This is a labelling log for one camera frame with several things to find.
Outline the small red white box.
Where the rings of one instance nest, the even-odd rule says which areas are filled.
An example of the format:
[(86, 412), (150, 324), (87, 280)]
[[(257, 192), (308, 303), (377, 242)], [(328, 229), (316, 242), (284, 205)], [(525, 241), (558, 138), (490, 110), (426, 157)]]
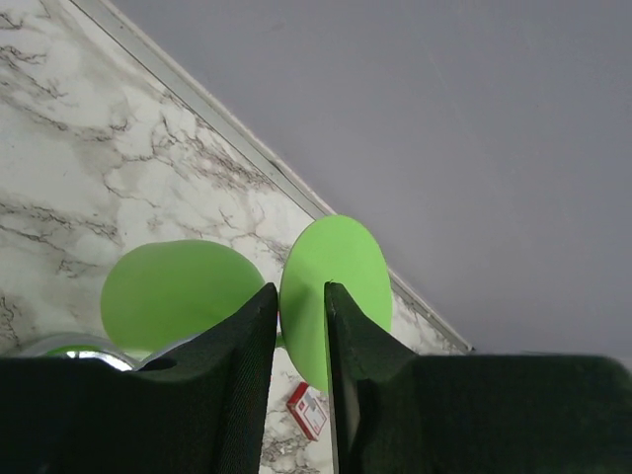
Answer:
[(319, 439), (327, 425), (328, 416), (318, 400), (318, 392), (306, 382), (299, 382), (286, 401), (286, 408), (304, 435), (313, 441)]

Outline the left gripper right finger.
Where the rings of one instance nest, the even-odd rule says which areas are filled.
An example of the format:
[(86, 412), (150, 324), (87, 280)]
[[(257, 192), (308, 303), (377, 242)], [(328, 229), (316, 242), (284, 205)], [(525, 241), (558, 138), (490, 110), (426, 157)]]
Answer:
[(418, 355), (324, 286), (339, 473), (627, 473), (631, 375), (594, 355)]

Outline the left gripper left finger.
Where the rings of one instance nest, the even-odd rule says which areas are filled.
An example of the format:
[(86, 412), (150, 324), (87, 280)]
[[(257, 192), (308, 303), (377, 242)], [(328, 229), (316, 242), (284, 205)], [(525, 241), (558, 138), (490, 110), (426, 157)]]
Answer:
[(1, 361), (5, 473), (255, 473), (277, 289), (138, 370), (93, 359)]

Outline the chrome wine glass rack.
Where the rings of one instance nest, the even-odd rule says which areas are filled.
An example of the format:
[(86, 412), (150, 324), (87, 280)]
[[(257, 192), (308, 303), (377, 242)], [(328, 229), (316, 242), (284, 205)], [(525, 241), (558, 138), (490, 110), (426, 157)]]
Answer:
[(9, 357), (64, 357), (96, 359), (119, 371), (138, 370), (150, 361), (192, 341), (199, 333), (177, 340), (157, 352), (118, 348), (105, 338), (83, 333), (60, 333), (31, 341), (5, 353)]

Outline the green wine glass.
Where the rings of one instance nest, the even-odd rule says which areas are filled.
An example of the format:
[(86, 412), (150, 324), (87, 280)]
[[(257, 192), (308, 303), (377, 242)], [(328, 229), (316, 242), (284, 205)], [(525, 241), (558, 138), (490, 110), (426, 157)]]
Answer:
[[(383, 330), (393, 316), (382, 251), (358, 221), (312, 222), (290, 249), (278, 290), (280, 329), (291, 362), (312, 387), (328, 387), (325, 293), (342, 284)], [(104, 283), (100, 309), (121, 350), (156, 353), (234, 314), (264, 285), (256, 266), (227, 246), (202, 240), (145, 244), (123, 255)]]

